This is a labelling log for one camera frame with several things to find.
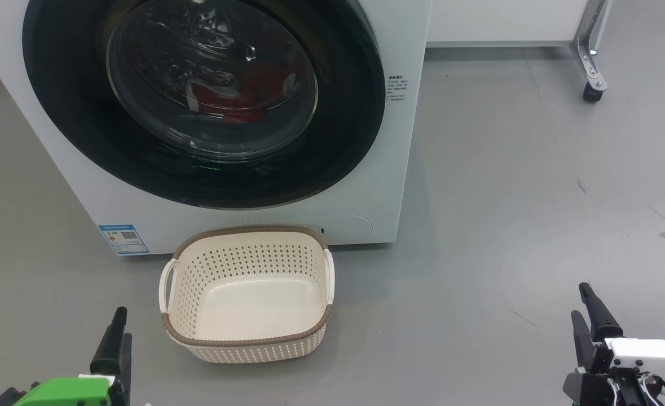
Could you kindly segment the cream perforated laundry basket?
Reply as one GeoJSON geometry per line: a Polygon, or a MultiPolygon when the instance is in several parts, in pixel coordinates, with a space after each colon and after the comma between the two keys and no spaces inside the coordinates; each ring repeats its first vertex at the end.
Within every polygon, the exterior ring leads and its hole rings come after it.
{"type": "Polygon", "coordinates": [[[178,247],[158,284],[170,339],[208,363],[267,363],[319,347],[334,305],[327,242],[307,228],[200,233],[178,247]]]}

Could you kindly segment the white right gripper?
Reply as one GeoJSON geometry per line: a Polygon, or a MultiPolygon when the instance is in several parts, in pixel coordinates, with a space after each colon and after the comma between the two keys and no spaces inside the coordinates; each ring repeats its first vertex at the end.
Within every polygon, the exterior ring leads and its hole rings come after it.
{"type": "Polygon", "coordinates": [[[665,340],[616,338],[624,337],[623,328],[590,284],[578,290],[591,332],[583,315],[571,311],[578,366],[562,391],[572,406],[664,406],[665,340]]]}

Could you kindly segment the white partition panel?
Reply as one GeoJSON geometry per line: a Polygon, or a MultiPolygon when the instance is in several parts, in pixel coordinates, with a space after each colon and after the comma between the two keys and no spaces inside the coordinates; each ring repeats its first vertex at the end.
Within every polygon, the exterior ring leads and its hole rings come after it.
{"type": "Polygon", "coordinates": [[[588,0],[433,0],[428,48],[567,46],[588,0]]]}

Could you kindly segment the metal partition leg bracket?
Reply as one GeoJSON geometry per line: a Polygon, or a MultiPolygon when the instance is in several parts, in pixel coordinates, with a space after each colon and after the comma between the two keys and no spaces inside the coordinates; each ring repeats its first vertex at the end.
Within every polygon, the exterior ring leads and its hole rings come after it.
{"type": "Polygon", "coordinates": [[[612,2],[613,0],[587,0],[582,19],[569,46],[578,66],[587,78],[587,83],[603,92],[607,90],[608,85],[594,57],[600,53],[601,37],[610,16],[612,2]]]}

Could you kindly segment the red and white garment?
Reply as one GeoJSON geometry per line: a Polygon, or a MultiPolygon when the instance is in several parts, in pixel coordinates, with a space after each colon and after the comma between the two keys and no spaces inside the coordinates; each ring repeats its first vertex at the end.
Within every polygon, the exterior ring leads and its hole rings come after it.
{"type": "Polygon", "coordinates": [[[184,95],[192,112],[224,123],[252,123],[285,103],[306,79],[298,64],[253,62],[236,72],[207,69],[186,81],[184,95]]]}

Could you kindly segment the washing machine glass door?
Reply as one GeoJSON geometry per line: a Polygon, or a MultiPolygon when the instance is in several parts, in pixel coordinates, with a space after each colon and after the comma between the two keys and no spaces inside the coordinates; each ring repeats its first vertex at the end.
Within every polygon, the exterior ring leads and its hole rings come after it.
{"type": "Polygon", "coordinates": [[[30,0],[23,54],[56,128],[133,187],[258,210],[340,182],[381,127],[385,75],[358,0],[30,0]],[[253,62],[307,79],[262,120],[192,112],[188,79],[253,62]]]}

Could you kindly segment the printed text warning sticker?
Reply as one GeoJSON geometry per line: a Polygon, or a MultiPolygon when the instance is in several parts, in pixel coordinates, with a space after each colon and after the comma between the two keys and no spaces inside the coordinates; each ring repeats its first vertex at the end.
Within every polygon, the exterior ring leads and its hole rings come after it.
{"type": "Polygon", "coordinates": [[[409,80],[404,75],[391,75],[386,79],[386,103],[404,102],[407,97],[409,80]]]}

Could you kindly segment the blue energy label sticker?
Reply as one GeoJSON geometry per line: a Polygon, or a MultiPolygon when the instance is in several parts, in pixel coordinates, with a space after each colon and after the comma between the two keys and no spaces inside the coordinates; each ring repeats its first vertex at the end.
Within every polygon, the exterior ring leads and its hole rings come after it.
{"type": "Polygon", "coordinates": [[[98,228],[118,256],[149,254],[133,224],[100,224],[98,228]]]}

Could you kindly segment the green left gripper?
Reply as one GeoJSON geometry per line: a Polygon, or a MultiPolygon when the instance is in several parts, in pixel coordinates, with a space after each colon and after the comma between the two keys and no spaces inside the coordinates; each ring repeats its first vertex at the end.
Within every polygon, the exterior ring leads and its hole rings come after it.
{"type": "Polygon", "coordinates": [[[62,376],[30,390],[10,387],[0,406],[130,406],[132,334],[125,333],[127,308],[118,307],[90,363],[90,373],[112,376],[62,376]]]}

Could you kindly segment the white front-load washing machine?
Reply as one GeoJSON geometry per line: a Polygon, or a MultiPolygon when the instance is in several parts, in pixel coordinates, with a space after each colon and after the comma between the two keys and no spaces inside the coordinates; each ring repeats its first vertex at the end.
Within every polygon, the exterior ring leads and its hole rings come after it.
{"type": "Polygon", "coordinates": [[[30,0],[0,0],[0,80],[94,224],[133,224],[149,254],[167,254],[197,233],[296,226],[325,242],[379,244],[397,238],[433,0],[358,0],[386,79],[409,80],[405,101],[386,103],[375,142],[340,182],[304,200],[258,210],[216,210],[152,195],[106,172],[56,128],[36,97],[23,54],[30,0]]]}

